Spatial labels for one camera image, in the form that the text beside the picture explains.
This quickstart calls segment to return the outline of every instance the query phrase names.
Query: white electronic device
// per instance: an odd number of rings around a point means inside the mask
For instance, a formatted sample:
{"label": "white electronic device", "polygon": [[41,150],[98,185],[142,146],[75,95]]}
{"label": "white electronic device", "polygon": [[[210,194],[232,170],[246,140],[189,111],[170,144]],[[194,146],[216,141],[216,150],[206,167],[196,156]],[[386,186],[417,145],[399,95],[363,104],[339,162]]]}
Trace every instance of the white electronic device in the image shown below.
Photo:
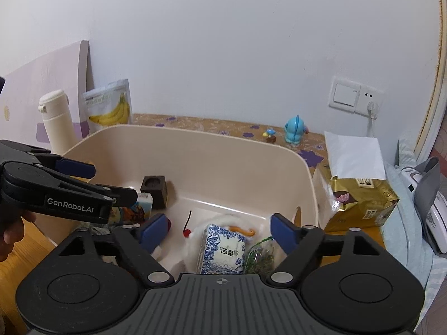
{"label": "white electronic device", "polygon": [[[401,178],[411,192],[411,200],[414,202],[414,192],[422,175],[414,168],[407,166],[402,169]],[[434,203],[427,214],[427,227],[433,235],[439,250],[447,253],[447,200],[440,192],[436,193]]]}

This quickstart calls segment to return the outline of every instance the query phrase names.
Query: qr code label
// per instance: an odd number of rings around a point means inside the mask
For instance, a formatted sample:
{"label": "qr code label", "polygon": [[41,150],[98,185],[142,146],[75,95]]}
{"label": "qr code label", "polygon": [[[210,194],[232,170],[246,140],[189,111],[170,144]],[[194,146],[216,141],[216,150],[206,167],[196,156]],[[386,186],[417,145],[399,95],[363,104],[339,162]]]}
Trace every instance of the qr code label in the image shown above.
{"label": "qr code label", "polygon": [[376,209],[368,209],[365,213],[365,216],[362,218],[363,219],[371,219],[372,217],[375,216],[375,214],[377,213]]}
{"label": "qr code label", "polygon": [[371,179],[355,179],[355,181],[357,181],[357,185],[360,188],[373,188],[374,187],[374,183],[372,182]]}

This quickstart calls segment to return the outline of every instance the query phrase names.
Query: light blue fabric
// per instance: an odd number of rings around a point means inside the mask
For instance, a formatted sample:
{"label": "light blue fabric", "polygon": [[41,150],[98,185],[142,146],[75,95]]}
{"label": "light blue fabric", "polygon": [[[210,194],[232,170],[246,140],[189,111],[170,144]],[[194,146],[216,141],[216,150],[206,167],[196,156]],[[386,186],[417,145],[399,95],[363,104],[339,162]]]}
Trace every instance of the light blue fabric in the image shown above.
{"label": "light blue fabric", "polygon": [[414,168],[416,159],[411,146],[401,140],[399,141],[399,166],[394,168],[385,163],[387,180],[399,197],[399,203],[381,230],[387,251],[425,288],[425,302],[419,318],[421,322],[446,276],[447,259],[436,256],[422,238],[421,222],[411,200],[410,191],[399,176],[399,172],[405,166]]}

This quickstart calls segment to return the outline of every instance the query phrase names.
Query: wall switch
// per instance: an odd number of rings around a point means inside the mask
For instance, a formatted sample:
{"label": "wall switch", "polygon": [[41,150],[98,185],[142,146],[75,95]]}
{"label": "wall switch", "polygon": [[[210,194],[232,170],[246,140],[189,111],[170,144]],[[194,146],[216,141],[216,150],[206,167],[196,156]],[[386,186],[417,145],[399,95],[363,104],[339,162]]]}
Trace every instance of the wall switch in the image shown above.
{"label": "wall switch", "polygon": [[361,85],[347,79],[334,77],[329,94],[329,106],[354,112]]}
{"label": "wall switch", "polygon": [[355,105],[354,112],[359,115],[369,117],[368,103],[374,102],[376,104],[376,115],[379,112],[382,102],[384,100],[384,93],[378,89],[375,89],[364,84],[360,87],[360,94],[358,95],[357,103]]}

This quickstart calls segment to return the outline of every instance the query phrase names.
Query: patterned tablecloth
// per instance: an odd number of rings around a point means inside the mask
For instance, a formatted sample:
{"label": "patterned tablecloth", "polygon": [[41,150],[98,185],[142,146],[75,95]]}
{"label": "patterned tablecloth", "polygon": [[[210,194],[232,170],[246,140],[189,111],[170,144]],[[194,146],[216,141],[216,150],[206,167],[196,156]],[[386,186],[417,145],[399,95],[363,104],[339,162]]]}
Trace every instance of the patterned tablecloth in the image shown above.
{"label": "patterned tablecloth", "polygon": [[273,128],[276,131],[276,143],[274,143],[274,145],[286,147],[300,155],[308,164],[311,174],[313,174],[317,165],[323,160],[327,160],[328,157],[325,137],[323,135],[318,133],[309,133],[303,136],[304,139],[299,145],[294,146],[285,141],[284,127],[225,121],[224,119],[150,114],[134,114],[134,123],[136,125],[175,127],[183,128],[185,130],[217,133],[219,135],[243,137],[247,140],[262,142],[265,142],[265,137],[262,136],[265,130],[268,128]]}

